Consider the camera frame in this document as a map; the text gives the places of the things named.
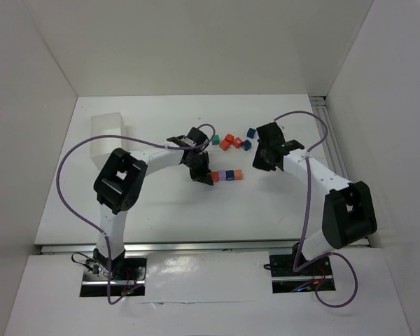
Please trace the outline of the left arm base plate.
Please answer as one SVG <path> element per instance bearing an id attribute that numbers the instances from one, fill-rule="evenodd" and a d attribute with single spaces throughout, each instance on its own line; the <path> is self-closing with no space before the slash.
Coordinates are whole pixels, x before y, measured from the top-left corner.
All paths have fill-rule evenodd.
<path id="1" fill-rule="evenodd" d="M 103 298 L 107 296 L 108 271 L 94 258 L 80 252 L 71 255 L 71 261 L 83 268 L 80 286 L 81 298 Z M 119 296 L 144 296 L 146 285 L 147 257 L 130 256 L 113 271 L 110 281 L 112 298 Z"/>

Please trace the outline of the dark blue wood block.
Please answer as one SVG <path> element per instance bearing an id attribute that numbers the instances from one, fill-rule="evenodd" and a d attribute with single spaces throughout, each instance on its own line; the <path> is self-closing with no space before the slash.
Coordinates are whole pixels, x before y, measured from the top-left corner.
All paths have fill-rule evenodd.
<path id="1" fill-rule="evenodd" d="M 227 181 L 233 181 L 235 179 L 235 172 L 233 170 L 227 170 L 225 175 Z"/>

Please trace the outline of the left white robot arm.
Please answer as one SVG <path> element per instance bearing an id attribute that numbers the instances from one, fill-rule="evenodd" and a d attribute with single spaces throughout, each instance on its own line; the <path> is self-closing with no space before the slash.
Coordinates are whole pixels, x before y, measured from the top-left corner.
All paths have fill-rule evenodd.
<path id="1" fill-rule="evenodd" d="M 123 268 L 127 214 L 140 196 L 144 179 L 168 167 L 183 165 L 189 169 L 192 181 L 213 185 L 206 152 L 209 143 L 211 138 L 192 127 L 186 135 L 170 137 L 161 145 L 136 151 L 117 148 L 109 155 L 93 185 L 100 210 L 94 259 L 112 277 Z"/>

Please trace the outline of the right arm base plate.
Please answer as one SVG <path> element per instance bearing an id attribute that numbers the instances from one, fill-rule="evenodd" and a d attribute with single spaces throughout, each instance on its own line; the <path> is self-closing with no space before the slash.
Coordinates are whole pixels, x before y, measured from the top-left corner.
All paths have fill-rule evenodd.
<path id="1" fill-rule="evenodd" d="M 293 262 L 292 255 L 270 255 L 269 262 L 263 265 L 271 275 L 274 294 L 314 292 L 317 286 L 320 286 L 320 291 L 336 289 L 328 257 L 316 261 L 299 272 L 293 271 Z"/>

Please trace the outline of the orange wood block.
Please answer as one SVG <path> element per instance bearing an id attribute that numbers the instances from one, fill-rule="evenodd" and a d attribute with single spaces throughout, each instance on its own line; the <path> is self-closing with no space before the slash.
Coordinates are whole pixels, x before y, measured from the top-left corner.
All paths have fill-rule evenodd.
<path id="1" fill-rule="evenodd" d="M 242 180 L 243 179 L 242 170 L 240 170 L 240 169 L 234 170 L 234 179 L 235 180 Z"/>

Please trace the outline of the white plastic bin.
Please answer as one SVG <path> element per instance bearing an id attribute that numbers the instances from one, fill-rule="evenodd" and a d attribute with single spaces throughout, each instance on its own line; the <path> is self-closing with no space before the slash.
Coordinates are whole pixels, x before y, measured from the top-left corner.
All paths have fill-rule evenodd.
<path id="1" fill-rule="evenodd" d="M 106 113 L 90 118 L 90 136 L 119 135 L 126 136 L 126 126 L 121 113 Z M 101 170 L 116 148 L 127 150 L 127 141 L 120 138 L 103 138 L 90 142 L 90 159 Z"/>

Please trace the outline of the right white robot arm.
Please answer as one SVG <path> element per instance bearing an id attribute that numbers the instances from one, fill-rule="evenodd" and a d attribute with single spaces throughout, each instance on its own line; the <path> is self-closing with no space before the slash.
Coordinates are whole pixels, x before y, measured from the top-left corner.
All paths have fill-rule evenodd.
<path id="1" fill-rule="evenodd" d="M 276 122 L 257 128 L 258 147 L 253 167 L 266 172 L 280 169 L 307 187 L 304 225 L 293 249 L 293 271 L 299 272 L 333 251 L 377 231 L 377 220 L 368 185 L 337 175 L 311 156 L 296 140 L 285 140 Z M 306 236 L 312 193 L 323 200 L 321 228 Z"/>

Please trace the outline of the purple wood block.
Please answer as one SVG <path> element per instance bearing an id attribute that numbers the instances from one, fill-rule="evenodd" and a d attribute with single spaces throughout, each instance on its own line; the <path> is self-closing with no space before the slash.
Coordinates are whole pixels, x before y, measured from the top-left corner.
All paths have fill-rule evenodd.
<path id="1" fill-rule="evenodd" d="M 218 171 L 218 180 L 225 181 L 226 179 L 227 179 L 226 171 L 225 170 Z"/>

